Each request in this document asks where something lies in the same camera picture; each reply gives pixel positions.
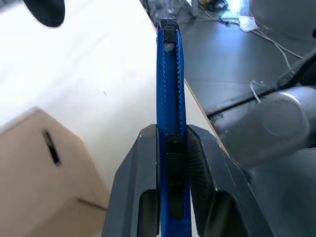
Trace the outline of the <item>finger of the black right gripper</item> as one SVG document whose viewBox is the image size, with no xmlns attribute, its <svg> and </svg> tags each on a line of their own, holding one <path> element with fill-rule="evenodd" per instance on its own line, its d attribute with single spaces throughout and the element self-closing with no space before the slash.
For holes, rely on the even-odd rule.
<svg viewBox="0 0 316 237">
<path fill-rule="evenodd" d="M 31 14 L 43 25 L 59 27 L 65 19 L 65 0 L 23 0 Z"/>
</svg>

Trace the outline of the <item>silver robot torso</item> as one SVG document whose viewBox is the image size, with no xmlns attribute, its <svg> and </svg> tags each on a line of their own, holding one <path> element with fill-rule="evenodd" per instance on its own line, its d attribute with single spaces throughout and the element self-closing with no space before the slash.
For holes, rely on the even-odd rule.
<svg viewBox="0 0 316 237">
<path fill-rule="evenodd" d="M 225 112 L 216 129 L 275 237 L 316 237 L 316 86 Z"/>
</svg>

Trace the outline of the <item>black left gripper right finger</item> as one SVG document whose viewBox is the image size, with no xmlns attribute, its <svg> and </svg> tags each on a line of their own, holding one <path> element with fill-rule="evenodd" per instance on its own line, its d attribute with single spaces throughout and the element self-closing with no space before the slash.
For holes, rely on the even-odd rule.
<svg viewBox="0 0 316 237">
<path fill-rule="evenodd" d="M 199 237 L 274 237 L 242 170 L 207 130 L 189 125 L 189 180 Z"/>
</svg>

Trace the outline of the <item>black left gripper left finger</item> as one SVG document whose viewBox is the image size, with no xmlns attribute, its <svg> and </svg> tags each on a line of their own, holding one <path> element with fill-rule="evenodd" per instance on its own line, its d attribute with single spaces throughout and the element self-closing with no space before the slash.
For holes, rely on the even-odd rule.
<svg viewBox="0 0 316 237">
<path fill-rule="evenodd" d="M 116 171 L 101 237 L 157 237 L 157 129 L 143 128 Z"/>
</svg>

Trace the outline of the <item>white power strip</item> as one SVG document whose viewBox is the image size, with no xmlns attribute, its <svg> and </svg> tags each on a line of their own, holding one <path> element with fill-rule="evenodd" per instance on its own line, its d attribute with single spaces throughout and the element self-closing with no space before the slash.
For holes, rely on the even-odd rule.
<svg viewBox="0 0 316 237">
<path fill-rule="evenodd" d="M 256 24 L 255 18 L 252 16 L 239 16 L 239 28 L 248 33 L 257 30 L 259 27 Z"/>
</svg>

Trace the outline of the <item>brown cardboard box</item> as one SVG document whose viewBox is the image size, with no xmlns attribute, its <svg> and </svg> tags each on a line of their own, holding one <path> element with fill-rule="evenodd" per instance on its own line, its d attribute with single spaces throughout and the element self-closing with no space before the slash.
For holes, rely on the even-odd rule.
<svg viewBox="0 0 316 237">
<path fill-rule="evenodd" d="M 0 132 L 0 237 L 95 237 L 109 192 L 83 143 L 39 108 Z"/>
</svg>

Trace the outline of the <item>blue pen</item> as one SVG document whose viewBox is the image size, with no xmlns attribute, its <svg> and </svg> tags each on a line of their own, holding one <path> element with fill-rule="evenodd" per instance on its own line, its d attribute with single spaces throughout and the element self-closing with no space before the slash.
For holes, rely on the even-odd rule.
<svg viewBox="0 0 316 237">
<path fill-rule="evenodd" d="M 192 237 L 182 35 L 177 22 L 157 30 L 157 129 L 162 237 Z"/>
</svg>

